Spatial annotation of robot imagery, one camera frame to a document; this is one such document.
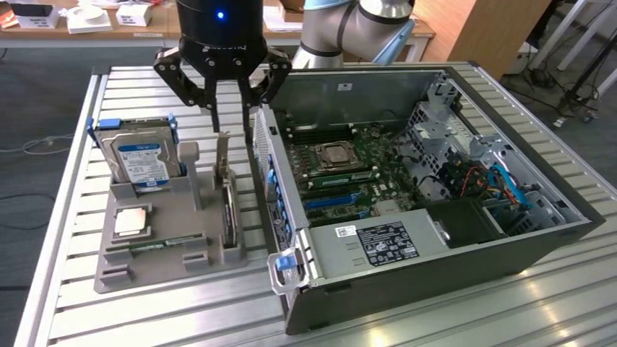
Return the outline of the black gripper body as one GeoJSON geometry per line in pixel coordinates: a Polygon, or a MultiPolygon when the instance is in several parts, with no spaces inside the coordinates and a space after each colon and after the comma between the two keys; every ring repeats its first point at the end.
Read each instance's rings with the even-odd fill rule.
{"type": "Polygon", "coordinates": [[[263,2],[184,0],[176,8],[183,59],[208,79],[250,77],[267,57],[263,2]]]}

